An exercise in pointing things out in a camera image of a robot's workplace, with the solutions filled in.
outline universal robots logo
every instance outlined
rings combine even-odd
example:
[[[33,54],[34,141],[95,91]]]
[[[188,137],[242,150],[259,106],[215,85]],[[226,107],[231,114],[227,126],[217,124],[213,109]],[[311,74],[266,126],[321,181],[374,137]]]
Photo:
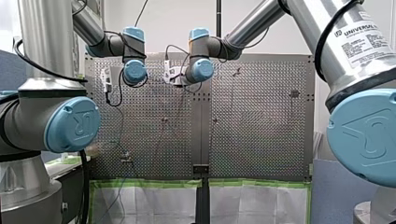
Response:
[[[337,32],[335,32],[335,37],[338,37],[342,34],[343,34],[343,32],[341,30],[338,30]]]

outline gray robot arm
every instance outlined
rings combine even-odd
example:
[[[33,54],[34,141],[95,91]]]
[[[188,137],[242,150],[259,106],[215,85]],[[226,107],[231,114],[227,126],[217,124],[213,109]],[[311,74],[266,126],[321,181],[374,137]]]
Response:
[[[206,29],[190,33],[184,83],[214,74],[209,58],[236,60],[243,49],[287,11],[315,54],[331,92],[327,130],[332,152],[345,167],[378,185],[396,188],[396,54],[359,0],[266,0],[223,39]]]
[[[72,1],[73,12],[82,7],[78,0]],[[134,86],[148,77],[145,66],[144,32],[137,27],[126,27],[121,34],[107,33],[94,20],[87,9],[73,16],[74,30],[87,44],[92,57],[122,57],[123,77],[126,84]]]
[[[72,17],[76,8],[81,8],[78,1],[71,7],[63,0],[19,1],[26,58],[59,76],[28,66],[27,81],[19,88],[18,97],[7,102],[9,96],[3,97],[0,156],[4,161],[8,160],[5,155],[31,151],[80,151],[96,136],[98,107],[85,97],[84,80],[74,78],[73,28],[92,56],[122,56],[126,84],[133,86],[147,78],[143,31],[127,27],[122,34],[108,36],[86,8]]]

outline blue joint cap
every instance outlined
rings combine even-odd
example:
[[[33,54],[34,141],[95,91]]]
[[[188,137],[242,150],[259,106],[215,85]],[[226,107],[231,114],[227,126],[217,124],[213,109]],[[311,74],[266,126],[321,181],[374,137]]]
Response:
[[[213,77],[215,69],[208,59],[200,59],[192,66],[192,77],[197,82],[203,82]]]
[[[209,36],[209,30],[206,28],[195,28],[190,31],[190,41],[201,37]]]
[[[349,96],[332,112],[327,135],[335,157],[350,172],[396,188],[396,90]]]
[[[96,56],[96,55],[92,52],[92,50],[90,49],[90,46],[86,45],[86,46],[85,46],[85,50],[87,50],[87,53],[88,53],[91,57],[98,57],[98,56]]]
[[[18,93],[18,91],[0,91],[0,96],[1,95],[8,96],[8,95],[12,95],[12,94],[15,94],[15,93]]]
[[[52,114],[44,132],[47,150],[55,153],[76,152],[87,147],[100,126],[100,114],[88,97],[72,98]]]
[[[139,60],[131,60],[124,66],[125,81],[130,85],[135,85],[146,78],[146,66]]]
[[[142,29],[139,29],[134,26],[128,26],[124,28],[123,33],[143,43],[145,42],[145,33],[143,32]]]

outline perforated metal panel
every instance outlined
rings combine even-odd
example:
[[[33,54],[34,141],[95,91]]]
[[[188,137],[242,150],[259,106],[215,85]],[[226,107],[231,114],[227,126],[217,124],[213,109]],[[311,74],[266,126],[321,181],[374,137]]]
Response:
[[[304,180],[312,162],[308,56],[244,56],[212,82],[211,177]]]
[[[120,59],[86,62],[94,83],[92,98],[102,116],[92,177],[191,178],[191,101],[182,89],[163,83],[163,57],[150,55],[146,60],[149,80],[143,88],[122,84],[123,101],[118,108],[123,118],[117,108],[106,104],[99,78],[103,68],[121,66]],[[110,96],[113,105],[120,99],[118,87],[114,90]],[[121,162],[127,153],[133,162]]]
[[[182,64],[183,54],[170,56]],[[102,68],[121,65],[120,60],[87,59],[93,83],[88,89],[102,115],[93,178],[190,179],[194,164],[209,163],[210,177],[304,180],[312,162],[310,58],[248,54],[237,62],[214,62],[212,87],[206,82],[193,95],[164,84],[163,54],[150,54],[148,84],[122,86],[122,126],[120,111],[106,104],[99,78]],[[111,101],[119,101],[118,91]],[[134,166],[121,162],[126,153]]]

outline wire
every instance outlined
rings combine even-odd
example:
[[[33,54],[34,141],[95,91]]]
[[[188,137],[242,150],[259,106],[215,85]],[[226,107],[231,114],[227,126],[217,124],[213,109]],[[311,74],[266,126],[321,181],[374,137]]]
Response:
[[[200,85],[199,85],[199,88],[198,88],[196,91],[190,91],[190,87],[187,89],[187,86],[184,86],[184,91],[186,91],[186,92],[188,92],[188,93],[191,93],[191,94],[195,94],[195,93],[197,93],[198,91],[200,91],[201,88],[202,88],[202,82],[200,82],[199,84],[200,84]]]
[[[84,10],[84,8],[88,5],[88,0],[81,0],[81,2],[83,2],[84,4],[77,11],[73,12],[73,16],[76,16],[78,13]]]
[[[264,33],[264,35],[262,36],[262,38],[261,38],[259,41],[257,41],[257,43],[255,43],[255,44],[253,44],[253,45],[250,45],[250,46],[246,46],[246,47],[236,46],[236,45],[230,43],[230,42],[228,41],[227,38],[224,39],[224,42],[226,43],[226,45],[231,46],[231,47],[233,47],[234,49],[239,49],[239,50],[251,49],[251,48],[253,48],[253,47],[256,47],[258,44],[260,44],[260,43],[264,40],[264,38],[267,36],[269,30],[270,30],[270,28],[268,27],[268,28],[265,30],[265,33]]]
[[[325,82],[326,82],[326,78],[323,75],[323,72],[321,70],[321,55],[323,52],[323,48],[326,44],[327,37],[332,32],[332,28],[339,21],[339,19],[341,17],[343,17],[346,12],[348,12],[350,9],[352,9],[357,4],[362,4],[362,1],[361,0],[350,0],[343,7],[341,7],[340,10],[338,10],[335,13],[335,15],[332,17],[332,19],[329,21],[329,23],[327,24],[326,28],[324,29],[323,33],[320,36],[320,39],[318,41],[318,46],[315,51],[315,68],[317,70],[318,76]]]
[[[102,214],[102,216],[100,217],[99,221],[94,222],[97,224],[100,224],[103,221],[103,218],[108,214],[108,212],[110,211],[110,209],[114,206],[114,204],[116,203],[116,201],[119,199],[120,195],[121,195],[121,191],[123,189],[123,185],[125,184],[126,178],[122,179],[121,185],[119,187],[119,192],[117,193],[116,198],[113,200],[113,202],[110,204],[110,206],[107,208],[107,210]]]
[[[217,56],[217,58],[218,58],[218,60],[219,60],[219,62],[220,63],[227,63],[228,62],[228,58],[229,58],[229,54],[228,54],[228,49],[227,49],[227,47],[224,45],[224,43],[222,42],[222,40],[221,40],[221,38],[219,38],[219,37],[215,37],[218,41],[219,41],[219,43],[220,43],[220,51],[219,51],[219,54],[218,54],[218,56]],[[222,49],[224,49],[224,51],[225,51],[225,56],[226,56],[226,59],[224,60],[224,61],[222,61],[221,59],[220,59],[220,54],[221,54],[221,50]]]
[[[180,51],[182,51],[182,52],[185,53],[185,54],[189,54],[186,50],[184,50],[184,49],[181,48],[181,47],[178,47],[178,46],[176,46],[176,45],[168,45],[168,46],[166,46],[166,50],[165,50],[165,60],[168,60],[168,59],[169,59],[169,57],[168,57],[168,50],[169,50],[170,47],[173,47],[173,48],[175,48],[175,49],[179,49]]]
[[[149,1],[149,0],[146,0],[145,5],[143,5],[142,10],[140,10],[140,14],[139,14],[139,16],[137,17],[136,22],[134,23],[134,27],[137,27],[137,24],[139,23],[140,17],[142,16],[143,11],[145,10],[146,5],[148,4],[148,1]]]
[[[285,6],[285,3],[283,0],[277,0],[279,3],[280,8],[282,8],[283,11],[285,11],[287,14],[291,15],[290,10]]]
[[[18,98],[19,98],[19,95],[17,93],[13,93],[8,96],[2,97],[2,98],[0,98],[0,105],[8,103],[13,100],[17,100]]]
[[[115,108],[120,112],[120,115],[121,115],[121,125],[120,125],[120,134],[119,134],[118,140],[117,140],[117,142],[116,142],[116,145],[113,147],[113,149],[115,149],[115,148],[117,148],[117,147],[120,147],[122,150],[124,150],[124,147],[122,146],[122,144],[120,143],[120,141],[121,141],[122,134],[123,134],[125,116],[124,116],[124,114],[122,113],[122,111],[121,111],[118,107],[115,107]],[[138,178],[138,174],[137,174],[136,169],[134,168],[134,164],[133,164],[133,169],[134,169],[134,176],[135,176],[135,178]],[[104,217],[108,214],[108,212],[109,212],[110,209],[114,206],[114,204],[116,203],[117,200],[120,200],[120,204],[121,204],[121,207],[122,207],[122,215],[123,215],[123,217],[122,217],[122,220],[121,220],[120,223],[122,223],[122,222],[124,221],[124,219],[125,219],[125,207],[124,207],[124,205],[123,205],[123,202],[122,202],[122,198],[121,198],[121,196],[120,196],[120,193],[121,193],[121,191],[122,191],[122,189],[123,189],[123,186],[124,186],[124,183],[125,183],[126,179],[127,179],[126,176],[122,179],[122,182],[121,182],[121,185],[120,185],[120,187],[119,187],[119,191],[118,191],[118,194],[117,194],[116,198],[113,200],[113,202],[112,202],[112,203],[110,204],[110,206],[107,208],[107,210],[102,214],[102,216],[101,216],[101,218],[99,219],[99,221],[94,222],[94,223],[98,223],[98,224],[101,223],[101,222],[103,221]]]
[[[122,76],[122,74],[123,74],[123,68],[121,69],[120,74],[119,74],[120,101],[119,101],[116,105],[111,104],[111,101],[110,101],[110,99],[108,98],[108,92],[105,93],[105,96],[106,96],[106,103],[107,103],[108,105],[112,106],[112,107],[118,107],[118,106],[120,106],[120,105],[122,104],[122,100],[123,100],[123,99],[122,99],[122,86],[121,86],[121,76]]]
[[[259,45],[263,40],[264,40],[264,38],[268,35],[268,32],[270,31],[270,28],[268,27],[266,30],[265,30],[265,33],[264,33],[264,35],[262,36],[262,38],[259,40],[259,41],[257,41],[257,43],[255,43],[255,44],[253,44],[253,45],[250,45],[250,46],[247,46],[247,47],[245,47],[245,49],[251,49],[251,48],[253,48],[253,47],[256,47],[257,45]]]
[[[105,34],[113,34],[113,35],[119,36],[120,39],[121,39],[121,41],[122,41],[122,43],[124,44],[124,46],[128,47],[129,49],[131,49],[131,50],[133,50],[134,52],[136,52],[137,54],[139,54],[139,55],[142,57],[142,59],[146,59],[146,58],[148,57],[145,53],[143,53],[143,52],[141,52],[141,51],[139,51],[139,50],[133,48],[132,46],[130,46],[130,45],[126,42],[126,39],[123,37],[122,34],[117,33],[117,32],[114,32],[114,31],[105,31]]]
[[[181,67],[180,67],[180,74],[178,74],[179,77],[184,77],[184,75],[182,74],[182,72],[183,72],[183,67],[184,67],[184,65],[186,64],[187,59],[189,59],[189,56],[190,56],[190,54],[187,54],[187,55],[186,55],[186,58],[184,58],[183,64],[182,64]],[[186,91],[186,92],[188,92],[188,93],[192,93],[192,94],[197,93],[197,92],[202,88],[202,82],[200,82],[201,85],[199,86],[198,90],[196,90],[196,91],[190,91],[190,90],[188,90],[188,89],[187,89],[187,86],[183,85],[183,81],[182,81],[182,80],[180,80],[180,83],[181,83],[181,86],[183,87],[184,91]]]
[[[20,45],[21,45],[22,43],[23,43],[23,40],[22,40],[22,39],[19,40],[19,41],[17,42],[17,44],[15,45],[14,50],[15,50],[15,52],[17,53],[17,55],[18,55],[22,60],[24,60],[25,62],[29,63],[29,64],[32,65],[34,68],[36,68],[36,69],[38,69],[38,70],[40,70],[40,71],[42,71],[42,72],[44,72],[44,73],[47,73],[48,75],[53,76],[53,77],[59,77],[59,78],[63,78],[63,79],[66,79],[66,80],[76,81],[76,82],[80,82],[80,83],[88,82],[87,79],[73,78],[73,77],[65,77],[65,76],[56,74],[56,73],[54,73],[54,72],[51,72],[51,71],[48,70],[47,68],[42,67],[42,66],[39,65],[38,63],[33,62],[32,60],[29,59],[29,57],[28,57],[27,55],[23,55],[23,54],[20,52],[19,47],[20,47]]]
[[[85,154],[84,150],[79,152],[79,156],[81,157],[81,167],[84,174],[84,183],[83,183],[83,208],[82,208],[82,215],[81,215],[81,224],[87,223],[88,220],[88,213],[90,210],[90,177],[89,177],[89,170],[88,170],[88,162],[87,162],[87,155]]]

